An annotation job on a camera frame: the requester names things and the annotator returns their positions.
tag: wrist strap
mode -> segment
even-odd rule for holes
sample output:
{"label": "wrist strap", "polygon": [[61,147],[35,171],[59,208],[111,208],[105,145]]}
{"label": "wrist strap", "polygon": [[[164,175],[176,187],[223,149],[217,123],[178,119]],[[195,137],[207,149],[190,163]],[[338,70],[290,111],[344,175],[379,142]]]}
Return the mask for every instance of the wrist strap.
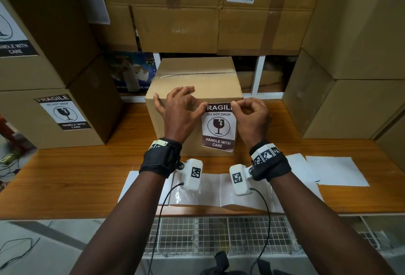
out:
{"label": "wrist strap", "polygon": [[263,140],[253,146],[250,150],[253,170],[251,175],[253,180],[270,179],[285,175],[291,171],[285,155],[274,144],[269,144]]}
{"label": "wrist strap", "polygon": [[139,173],[147,170],[169,178],[180,161],[182,145],[169,139],[153,141],[149,150],[143,155]]}

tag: wooden tabletop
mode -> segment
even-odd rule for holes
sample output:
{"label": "wooden tabletop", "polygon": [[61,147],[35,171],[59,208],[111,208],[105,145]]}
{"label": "wooden tabletop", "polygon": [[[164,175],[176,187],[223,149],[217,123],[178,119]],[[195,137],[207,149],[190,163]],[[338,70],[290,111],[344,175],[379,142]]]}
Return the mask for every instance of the wooden tabletop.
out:
{"label": "wooden tabletop", "polygon": [[[285,155],[352,157],[370,187],[319,186],[338,213],[405,213],[405,174],[372,140],[302,139],[284,103],[267,101],[273,115],[269,140]],[[116,205],[130,170],[138,170],[155,132],[146,105],[127,104],[108,144],[39,150],[0,193],[0,220],[105,218]],[[240,138],[233,157],[201,158],[205,173],[250,165]],[[166,216],[255,214],[220,207],[167,206]]]}

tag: white sensor device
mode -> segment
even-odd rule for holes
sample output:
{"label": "white sensor device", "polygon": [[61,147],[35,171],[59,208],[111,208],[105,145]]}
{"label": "white sensor device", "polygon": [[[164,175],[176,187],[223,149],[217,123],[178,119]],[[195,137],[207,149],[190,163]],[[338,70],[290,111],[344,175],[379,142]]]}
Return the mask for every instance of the white sensor device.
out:
{"label": "white sensor device", "polygon": [[203,173],[203,162],[197,159],[188,159],[186,162],[180,162],[175,170],[180,173],[180,186],[184,190],[198,191],[200,189],[201,174]]}
{"label": "white sensor device", "polygon": [[236,164],[229,168],[230,179],[236,196],[243,196],[252,193],[248,181],[248,178],[251,178],[249,171],[252,168],[253,166],[246,167],[242,164]]}

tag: hand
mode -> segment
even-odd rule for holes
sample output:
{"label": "hand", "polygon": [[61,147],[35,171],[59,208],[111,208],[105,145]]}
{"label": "hand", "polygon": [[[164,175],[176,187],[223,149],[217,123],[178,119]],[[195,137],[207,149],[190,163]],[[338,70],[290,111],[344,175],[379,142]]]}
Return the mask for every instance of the hand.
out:
{"label": "hand", "polygon": [[[247,98],[232,101],[230,105],[238,122],[239,135],[249,150],[260,141],[266,139],[271,115],[262,100]],[[246,115],[242,112],[242,108],[253,110],[253,113]]]}
{"label": "hand", "polygon": [[[165,138],[175,140],[181,144],[193,132],[198,119],[204,114],[208,103],[201,103],[190,93],[194,91],[194,86],[179,87],[173,89],[166,97],[166,108],[164,108],[158,94],[154,94],[153,99],[156,110],[165,121]],[[198,108],[192,112],[188,108],[197,105]]]}

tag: person's left hand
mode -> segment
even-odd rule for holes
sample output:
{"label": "person's left hand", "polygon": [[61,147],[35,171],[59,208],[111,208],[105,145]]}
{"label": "person's left hand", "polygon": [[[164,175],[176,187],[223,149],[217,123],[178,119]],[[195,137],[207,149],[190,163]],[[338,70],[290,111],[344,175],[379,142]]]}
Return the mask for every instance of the person's left hand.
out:
{"label": "person's left hand", "polygon": [[[166,108],[164,108],[157,93],[154,94],[156,110],[165,121],[165,138],[175,140],[181,144],[193,132],[199,118],[204,114],[208,103],[201,103],[190,93],[194,86],[186,86],[173,89],[166,97]],[[196,105],[198,108],[192,112],[188,108]]]}

